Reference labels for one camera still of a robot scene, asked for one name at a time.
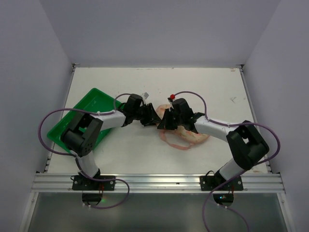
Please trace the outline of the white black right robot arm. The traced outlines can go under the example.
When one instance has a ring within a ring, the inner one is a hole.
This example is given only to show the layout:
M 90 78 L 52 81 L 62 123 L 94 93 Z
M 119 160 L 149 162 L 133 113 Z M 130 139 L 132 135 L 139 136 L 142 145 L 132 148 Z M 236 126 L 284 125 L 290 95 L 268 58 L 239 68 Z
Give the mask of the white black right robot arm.
M 193 112 L 184 98 L 161 105 L 156 112 L 161 118 L 158 129 L 176 131 L 186 140 L 192 139 L 192 144 L 205 141 L 205 136 L 227 142 L 232 159 L 215 173 L 220 181 L 250 170 L 269 152 L 268 144 L 250 121 L 245 120 L 235 127 L 223 121 L 215 122 L 207 119 L 204 113 Z

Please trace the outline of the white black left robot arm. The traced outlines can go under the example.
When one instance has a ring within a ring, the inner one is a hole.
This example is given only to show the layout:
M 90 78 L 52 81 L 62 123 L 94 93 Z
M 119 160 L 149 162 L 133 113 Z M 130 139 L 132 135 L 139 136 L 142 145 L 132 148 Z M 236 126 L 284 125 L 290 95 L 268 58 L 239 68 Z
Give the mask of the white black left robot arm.
M 78 111 L 62 132 L 60 140 L 75 157 L 81 175 L 92 180 L 100 174 L 93 157 L 100 132 L 125 127 L 134 120 L 145 127 L 161 122 L 151 103 L 146 104 L 140 95 L 130 94 L 125 103 L 109 112 Z

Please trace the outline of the floral pink laundry bag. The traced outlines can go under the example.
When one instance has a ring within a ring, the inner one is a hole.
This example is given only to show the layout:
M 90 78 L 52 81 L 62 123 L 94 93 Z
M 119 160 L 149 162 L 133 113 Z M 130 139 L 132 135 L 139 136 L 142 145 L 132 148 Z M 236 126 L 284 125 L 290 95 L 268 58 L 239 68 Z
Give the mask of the floral pink laundry bag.
M 166 136 L 166 133 L 170 133 L 177 138 L 180 138 L 181 140 L 188 143 L 188 145 L 178 145 L 174 144 L 168 141 L 168 138 Z M 207 134 L 201 134 L 201 133 L 194 133 L 191 131 L 186 130 L 183 126 L 179 126 L 176 130 L 160 130 L 159 131 L 159 138 L 164 141 L 169 146 L 178 149 L 178 150 L 188 150 L 191 147 L 202 144 L 208 140 L 210 136 Z

